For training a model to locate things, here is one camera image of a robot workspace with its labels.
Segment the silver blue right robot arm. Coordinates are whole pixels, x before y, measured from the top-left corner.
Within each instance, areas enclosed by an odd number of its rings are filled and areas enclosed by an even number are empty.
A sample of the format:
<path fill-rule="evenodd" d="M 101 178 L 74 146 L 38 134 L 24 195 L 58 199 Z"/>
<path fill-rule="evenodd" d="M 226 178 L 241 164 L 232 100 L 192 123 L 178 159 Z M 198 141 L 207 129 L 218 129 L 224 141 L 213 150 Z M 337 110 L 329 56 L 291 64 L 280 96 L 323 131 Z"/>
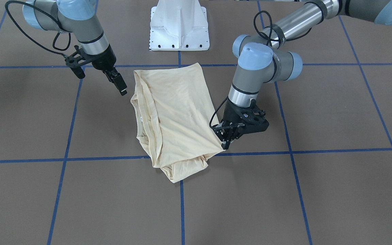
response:
<path fill-rule="evenodd" d="M 33 28 L 74 34 L 79 45 L 73 54 L 64 55 L 67 67 L 83 79 L 82 66 L 91 63 L 124 96 L 127 85 L 115 68 L 116 57 L 96 16 L 95 4 L 94 0 L 28 0 L 23 16 Z"/>

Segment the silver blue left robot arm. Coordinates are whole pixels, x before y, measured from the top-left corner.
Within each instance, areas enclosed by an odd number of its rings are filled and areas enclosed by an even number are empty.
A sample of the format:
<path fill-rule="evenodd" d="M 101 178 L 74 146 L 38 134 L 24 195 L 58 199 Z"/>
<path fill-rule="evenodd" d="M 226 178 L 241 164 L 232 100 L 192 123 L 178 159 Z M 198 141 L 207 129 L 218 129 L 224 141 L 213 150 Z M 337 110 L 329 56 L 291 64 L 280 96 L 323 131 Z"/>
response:
<path fill-rule="evenodd" d="M 247 99 L 266 113 L 264 132 L 221 143 L 237 152 L 372 151 L 392 149 L 391 125 L 376 96 L 392 101 L 392 0 L 303 0 L 258 3 L 270 18 L 255 26 L 272 41 L 275 58 L 243 73 L 219 119 L 237 125 Z"/>

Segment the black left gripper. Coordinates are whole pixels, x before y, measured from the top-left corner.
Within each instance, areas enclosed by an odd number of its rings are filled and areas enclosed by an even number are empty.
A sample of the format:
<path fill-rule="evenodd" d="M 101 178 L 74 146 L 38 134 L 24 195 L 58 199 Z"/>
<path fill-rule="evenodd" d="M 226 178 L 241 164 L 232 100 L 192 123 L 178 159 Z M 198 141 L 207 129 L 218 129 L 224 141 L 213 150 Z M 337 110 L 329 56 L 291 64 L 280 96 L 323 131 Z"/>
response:
<path fill-rule="evenodd" d="M 217 111 L 224 103 L 226 103 L 226 107 L 223 119 L 220 123 L 212 126 L 212 130 L 222 141 L 221 146 L 224 150 L 229 149 L 230 144 L 244 134 L 267 130 L 269 122 L 265 118 L 266 112 L 256 105 L 256 99 L 250 99 L 250 106 L 243 108 L 225 98 L 212 117 L 216 116 Z"/>

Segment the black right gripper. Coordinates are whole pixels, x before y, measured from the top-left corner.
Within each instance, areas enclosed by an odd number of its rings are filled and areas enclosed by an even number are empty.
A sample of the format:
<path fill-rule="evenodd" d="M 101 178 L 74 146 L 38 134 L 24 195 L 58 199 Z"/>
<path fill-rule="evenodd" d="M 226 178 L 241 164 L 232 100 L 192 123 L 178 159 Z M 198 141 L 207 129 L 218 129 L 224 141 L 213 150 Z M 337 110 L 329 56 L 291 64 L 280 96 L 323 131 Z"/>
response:
<path fill-rule="evenodd" d="M 115 68 L 116 56 L 111 45 L 104 52 L 96 55 L 87 54 L 82 47 L 75 45 L 75 52 L 70 56 L 65 55 L 64 60 L 67 67 L 73 71 L 78 79 L 85 78 L 81 67 L 91 63 L 95 69 L 106 75 L 109 82 L 115 85 L 121 96 L 127 94 L 127 85 L 122 75 Z"/>

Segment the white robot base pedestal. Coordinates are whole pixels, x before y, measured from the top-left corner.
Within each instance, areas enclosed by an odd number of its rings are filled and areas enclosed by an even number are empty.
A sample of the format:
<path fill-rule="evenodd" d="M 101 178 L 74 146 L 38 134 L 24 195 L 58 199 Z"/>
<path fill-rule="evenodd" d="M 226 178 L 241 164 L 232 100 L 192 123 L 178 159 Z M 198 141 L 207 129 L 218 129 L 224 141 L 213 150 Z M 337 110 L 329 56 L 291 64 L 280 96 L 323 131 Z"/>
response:
<path fill-rule="evenodd" d="M 150 11 L 151 51 L 207 51 L 207 10 L 198 0 L 160 0 Z"/>

